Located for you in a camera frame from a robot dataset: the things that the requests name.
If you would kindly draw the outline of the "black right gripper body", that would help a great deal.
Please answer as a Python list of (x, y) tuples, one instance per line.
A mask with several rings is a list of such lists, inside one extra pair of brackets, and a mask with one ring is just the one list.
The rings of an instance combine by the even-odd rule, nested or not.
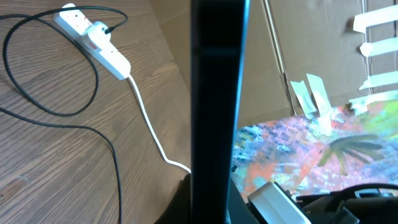
[(311, 223), (397, 223), (394, 184), (370, 183), (320, 195), (298, 196), (296, 202)]

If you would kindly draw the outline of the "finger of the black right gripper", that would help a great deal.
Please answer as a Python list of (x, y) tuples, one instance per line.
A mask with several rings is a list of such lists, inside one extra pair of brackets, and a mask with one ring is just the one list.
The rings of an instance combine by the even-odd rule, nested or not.
[(155, 224), (190, 224), (191, 219), (191, 174), (180, 182), (169, 205)]
[(230, 180), (228, 213), (231, 224), (259, 224), (243, 200), (233, 180)]

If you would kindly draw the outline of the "blue Galaxy S24 smartphone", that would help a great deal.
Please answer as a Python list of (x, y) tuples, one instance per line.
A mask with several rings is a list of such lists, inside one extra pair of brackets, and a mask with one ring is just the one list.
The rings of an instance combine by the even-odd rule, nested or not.
[(238, 123), (248, 0), (191, 2), (191, 219), (224, 223)]

